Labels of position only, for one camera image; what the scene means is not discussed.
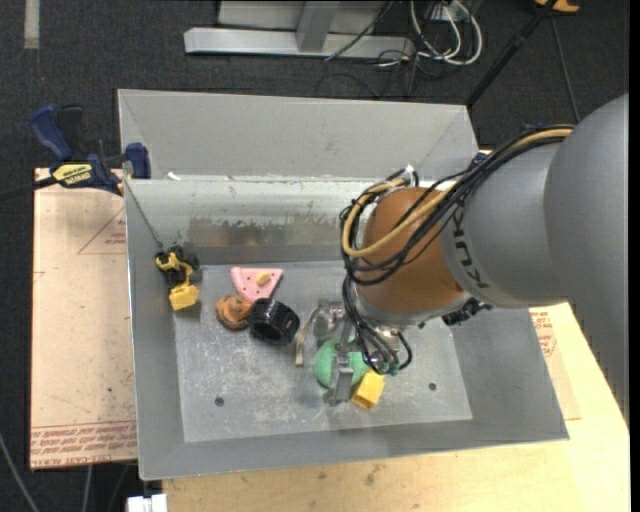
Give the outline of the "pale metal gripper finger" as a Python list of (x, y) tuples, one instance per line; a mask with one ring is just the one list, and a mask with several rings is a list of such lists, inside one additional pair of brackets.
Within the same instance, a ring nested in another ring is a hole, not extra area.
[(316, 346), (320, 347), (337, 333), (338, 325), (344, 319), (345, 311), (341, 302), (321, 299), (308, 314), (294, 337), (295, 366), (304, 366), (304, 344), (309, 332), (316, 340)]
[(328, 405), (338, 405), (350, 398), (353, 375), (354, 368), (350, 364), (349, 354), (337, 352), (332, 362), (330, 385), (325, 394)]

